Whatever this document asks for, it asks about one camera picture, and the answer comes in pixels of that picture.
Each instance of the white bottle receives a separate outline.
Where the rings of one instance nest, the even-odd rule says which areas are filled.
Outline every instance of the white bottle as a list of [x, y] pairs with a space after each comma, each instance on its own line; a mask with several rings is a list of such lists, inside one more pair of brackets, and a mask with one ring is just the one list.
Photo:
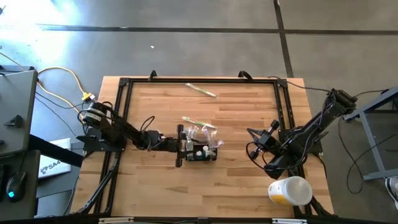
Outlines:
[[273, 182], [268, 188], [268, 196], [281, 205], [306, 205], [312, 199], [312, 188], [302, 177], [288, 177]]

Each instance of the gray concrete floor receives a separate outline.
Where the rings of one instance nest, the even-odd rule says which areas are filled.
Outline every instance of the gray concrete floor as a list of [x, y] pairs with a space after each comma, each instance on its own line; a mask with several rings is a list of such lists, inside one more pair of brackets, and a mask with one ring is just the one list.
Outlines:
[[[79, 76], [84, 89], [95, 95], [105, 75], [149, 75], [151, 70], [163, 76], [236, 76], [240, 70], [254, 77], [287, 76], [279, 34], [70, 32], [42, 31], [32, 26], [37, 23], [276, 29], [272, 0], [39, 0], [5, 4], [4, 14], [0, 15], [1, 52], [38, 70], [54, 65], [67, 67]], [[398, 17], [393, 10], [398, 2], [394, 0], [280, 0], [280, 6], [286, 29], [398, 30]], [[294, 77], [304, 78], [306, 86], [341, 88], [357, 94], [397, 85], [396, 35], [287, 35], [286, 38]], [[0, 64], [10, 62], [0, 58]], [[43, 73], [40, 80], [49, 90], [74, 104], [80, 103], [75, 80], [67, 72]], [[317, 91], [307, 94], [315, 114], [325, 95]], [[358, 105], [375, 96], [364, 95]], [[82, 133], [73, 110], [49, 106], [76, 134]], [[398, 212], [382, 180], [366, 182], [360, 194], [348, 192], [345, 178], [352, 161], [338, 140], [336, 123], [328, 131], [322, 144], [336, 214], [396, 222]], [[38, 101], [31, 133], [49, 141], [74, 137]], [[354, 157], [369, 147], [362, 127], [344, 124], [342, 133]], [[371, 155], [361, 159], [359, 165], [363, 172], [375, 169]], [[355, 189], [360, 183], [354, 170], [350, 186]], [[67, 193], [42, 198], [39, 214], [60, 215], [67, 200]]]

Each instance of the yellow cable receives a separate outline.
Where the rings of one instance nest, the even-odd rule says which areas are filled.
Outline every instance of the yellow cable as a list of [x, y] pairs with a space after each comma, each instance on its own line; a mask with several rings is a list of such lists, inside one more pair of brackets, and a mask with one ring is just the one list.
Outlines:
[[[14, 63], [15, 63], [16, 65], [18, 65], [23, 71], [26, 71], [26, 69], [24, 69], [24, 67], [22, 67], [20, 64], [18, 64], [16, 61], [14, 61], [13, 59], [11, 59], [11, 58], [8, 57], [7, 55], [5, 55], [5, 54], [3, 54], [3, 53], [1, 53], [1, 52], [0, 52], [0, 54], [3, 55], [3, 56], [5, 56], [5, 57], [6, 57], [7, 59], [9, 59], [10, 61], [14, 62]], [[76, 79], [76, 81], [77, 81], [77, 84], [78, 84], [78, 86], [79, 86], [79, 89], [80, 89], [80, 91], [83, 93], [83, 97], [87, 94], [87, 93], [85, 93], [85, 92], [83, 91], [83, 89], [81, 88], [79, 79], [77, 78], [76, 74], [75, 74], [73, 71], [71, 71], [71, 70], [69, 70], [69, 69], [67, 69], [67, 68], [58, 67], [58, 66], [48, 67], [48, 68], [45, 68], [45, 69], [39, 71], [39, 72], [38, 72], [38, 76], [39, 76], [42, 72], [44, 72], [44, 71], [47, 71], [47, 70], [50, 70], [50, 69], [55, 69], [55, 68], [63, 69], [63, 70], [66, 70], [66, 71], [70, 72], [70, 73], [75, 77], [75, 79]], [[77, 113], [79, 113], [79, 111], [78, 111], [68, 100], [62, 98], [61, 96], [58, 96], [57, 94], [54, 94], [54, 93], [52, 93], [52, 92], [50, 92], [50, 91], [47, 91], [47, 90], [39, 83], [39, 81], [37, 82], [37, 84], [38, 84], [38, 86], [39, 86], [44, 92], [46, 92], [46, 93], [48, 93], [48, 94], [50, 94], [50, 95], [52, 95], [52, 96], [55, 96], [55, 97], [57, 97], [57, 98], [63, 100], [64, 102], [68, 103], [71, 107], [73, 107], [73, 109], [75, 109], [75, 111], [76, 111]]]
[[75, 74], [73, 71], [71, 71], [71, 70], [69, 70], [69, 69], [67, 69], [67, 68], [59, 67], [59, 66], [48, 67], [48, 68], [45, 68], [45, 69], [39, 71], [39, 75], [40, 75], [41, 73], [43, 73], [44, 71], [47, 71], [47, 70], [50, 70], [50, 69], [62, 69], [62, 70], [65, 70], [65, 71], [70, 72], [70, 73], [75, 77], [75, 80], [76, 80], [76, 82], [77, 82], [77, 85], [79, 86], [79, 89], [80, 89], [81, 93], [83, 94], [83, 97], [87, 94], [87, 93], [84, 92], [83, 89], [81, 88], [80, 81], [79, 81], [79, 79], [77, 78], [76, 74]]
[[16, 65], [18, 65], [21, 69], [23, 69], [23, 71], [26, 72], [26, 69], [24, 69], [24, 67], [22, 67], [20, 64], [18, 64], [18, 62], [14, 61], [13, 59], [11, 59], [10, 57], [8, 57], [7, 55], [3, 54], [0, 52], [1, 55], [5, 56], [6, 58], [8, 58], [8, 60], [14, 62]]

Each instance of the butcher block tabletop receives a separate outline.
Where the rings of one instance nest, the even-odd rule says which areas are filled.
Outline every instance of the butcher block tabletop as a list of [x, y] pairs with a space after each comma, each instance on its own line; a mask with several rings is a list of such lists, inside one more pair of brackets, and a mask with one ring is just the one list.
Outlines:
[[[104, 77], [99, 102], [115, 102], [120, 78]], [[288, 78], [288, 81], [304, 86], [302, 78]], [[178, 124], [186, 128], [193, 126], [183, 121], [182, 116], [215, 125], [218, 128], [216, 139], [224, 141], [218, 149], [217, 160], [184, 160], [183, 165], [176, 168], [174, 153], [139, 151], [131, 141], [127, 141], [119, 165], [112, 216], [293, 217], [292, 207], [276, 205], [269, 199], [267, 189], [275, 180], [256, 167], [246, 155], [246, 144], [252, 141], [246, 128], [268, 129], [278, 118], [274, 87], [261, 83], [194, 85], [218, 97], [200, 93], [184, 83], [134, 83], [127, 121], [139, 128], [153, 115], [155, 120], [148, 129], [174, 137], [177, 136]], [[312, 117], [307, 94], [304, 89], [290, 84], [288, 88], [295, 124], [304, 125]], [[126, 92], [122, 96], [120, 114]], [[97, 188], [103, 159], [104, 152], [94, 152], [83, 161], [71, 212], [84, 206]], [[272, 155], [265, 153], [265, 160], [271, 159]], [[264, 164], [261, 155], [257, 162]], [[314, 196], [328, 212], [333, 213], [321, 162], [309, 155], [304, 170]], [[108, 189], [104, 191], [102, 210]]]

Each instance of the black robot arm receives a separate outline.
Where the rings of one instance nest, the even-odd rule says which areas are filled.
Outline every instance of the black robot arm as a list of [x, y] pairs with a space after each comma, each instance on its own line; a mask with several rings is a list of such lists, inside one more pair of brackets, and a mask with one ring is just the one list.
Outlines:
[[99, 139], [96, 136], [85, 136], [85, 139], [94, 138], [95, 141], [101, 141], [108, 145], [120, 146], [122, 145], [121, 142], [125, 142], [125, 139], [128, 138], [139, 150], [174, 152], [177, 154], [175, 160], [176, 167], [181, 167], [182, 159], [187, 154], [197, 152], [196, 150], [182, 151], [182, 141], [186, 140], [182, 124], [177, 126], [177, 138], [166, 138], [158, 131], [146, 130], [146, 127], [148, 127], [155, 118], [154, 116], [147, 119], [149, 124], [146, 127], [144, 127], [144, 125], [147, 121], [145, 121], [141, 129], [138, 130], [120, 117], [112, 107], [104, 103], [92, 103], [87, 110], [83, 110], [80, 113], [82, 112], [85, 112], [83, 122], [89, 127], [101, 132], [101, 137]]
[[357, 98], [352, 97], [343, 90], [332, 89], [325, 99], [323, 108], [305, 126], [296, 127], [286, 135], [285, 141], [280, 142], [271, 136], [279, 126], [278, 121], [271, 124], [266, 131], [256, 131], [248, 128], [257, 149], [247, 154], [255, 162], [259, 152], [270, 152], [274, 158], [263, 169], [273, 179], [278, 179], [283, 171], [294, 169], [302, 165], [307, 159], [307, 154], [314, 143], [321, 140], [327, 133], [322, 133], [336, 118], [350, 114], [355, 109]]

